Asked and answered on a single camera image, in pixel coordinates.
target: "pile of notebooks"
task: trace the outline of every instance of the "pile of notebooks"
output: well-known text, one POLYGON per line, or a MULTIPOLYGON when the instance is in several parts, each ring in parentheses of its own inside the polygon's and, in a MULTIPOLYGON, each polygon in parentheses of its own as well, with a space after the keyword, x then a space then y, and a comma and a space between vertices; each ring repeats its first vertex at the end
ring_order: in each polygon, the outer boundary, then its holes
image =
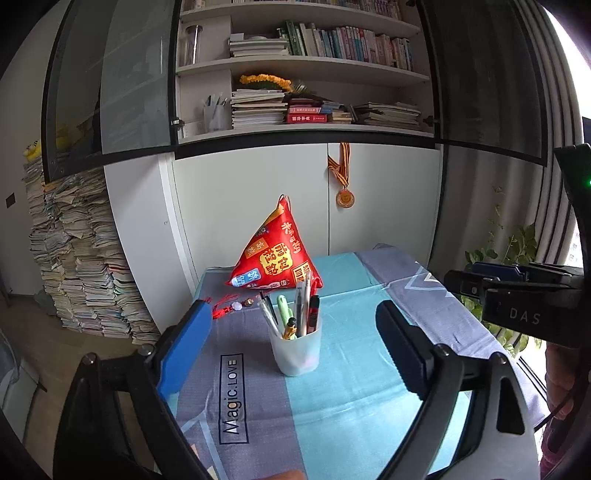
POLYGON ((230 34, 232 57, 249 55, 289 55, 288 41, 284 38, 266 38, 261 35, 230 34))
POLYGON ((418 117, 421 111, 417 105, 396 102, 394 105, 384 103, 364 103, 353 107, 362 125, 373 125, 376 127, 406 128, 420 130, 418 117))
POLYGON ((41 157, 24 168, 31 252, 62 325, 155 342, 158 329, 125 259, 102 169, 44 184, 41 157))
POLYGON ((283 123, 287 103, 282 90, 238 89, 232 92, 232 127, 283 123))

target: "green highlighter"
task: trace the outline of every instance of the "green highlighter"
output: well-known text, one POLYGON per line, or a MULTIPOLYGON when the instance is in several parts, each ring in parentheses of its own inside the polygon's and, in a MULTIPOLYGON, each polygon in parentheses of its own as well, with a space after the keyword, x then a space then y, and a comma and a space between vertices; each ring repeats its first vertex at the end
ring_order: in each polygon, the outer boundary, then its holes
POLYGON ((285 298, 285 295, 279 295, 277 297, 277 307, 279 308, 279 314, 281 315, 283 326, 287 327, 287 322, 292 317, 292 315, 291 310, 287 306, 287 299, 285 298))

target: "orange striped ribbon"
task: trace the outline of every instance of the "orange striped ribbon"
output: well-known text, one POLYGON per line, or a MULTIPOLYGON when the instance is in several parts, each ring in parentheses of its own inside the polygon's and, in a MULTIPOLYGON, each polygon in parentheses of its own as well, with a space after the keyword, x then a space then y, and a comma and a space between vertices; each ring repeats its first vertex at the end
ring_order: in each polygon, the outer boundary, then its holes
POLYGON ((329 169, 335 174, 336 179, 342 184, 343 188, 349 186, 349 156, 351 155, 351 146, 346 142, 340 143, 340 149, 343 152, 343 163, 335 162, 328 155, 329 169))

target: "cabinet door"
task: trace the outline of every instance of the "cabinet door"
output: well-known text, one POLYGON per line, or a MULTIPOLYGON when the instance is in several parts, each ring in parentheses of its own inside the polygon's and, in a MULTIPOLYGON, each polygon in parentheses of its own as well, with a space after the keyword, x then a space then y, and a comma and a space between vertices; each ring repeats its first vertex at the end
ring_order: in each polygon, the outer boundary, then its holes
MULTIPOLYGON (((329 154, 337 160, 339 144, 329 144, 329 154)), ((332 174, 329 185, 331 255, 385 243, 427 264, 439 206, 439 150, 351 144, 349 190, 355 204, 337 206, 342 186, 332 174)))
POLYGON ((541 69, 514 0, 418 6, 430 46, 436 141, 544 165, 541 69))
POLYGON ((235 265, 282 194, 308 254, 328 254, 326 144, 200 155, 176 160, 173 172, 197 275, 235 265))
POLYGON ((46 180, 174 148, 170 59, 179 6, 180 0, 71 2, 43 98, 46 180))

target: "wooden floor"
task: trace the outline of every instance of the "wooden floor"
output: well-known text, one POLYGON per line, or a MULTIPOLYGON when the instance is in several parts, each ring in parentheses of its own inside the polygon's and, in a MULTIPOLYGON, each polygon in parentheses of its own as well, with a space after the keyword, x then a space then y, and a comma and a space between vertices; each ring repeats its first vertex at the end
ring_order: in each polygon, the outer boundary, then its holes
MULTIPOLYGON (((33 459, 51 476, 53 447, 61 409, 72 377, 82 356, 95 352, 100 358, 113 358, 132 353, 137 346, 128 339, 114 339, 76 333, 61 326, 57 317, 49 316, 33 300, 11 299, 10 306, 0 297, 0 329, 37 369, 47 392, 37 389, 29 413, 24 444, 33 459)), ((122 411, 138 462, 154 466, 129 396, 121 398, 122 411)))

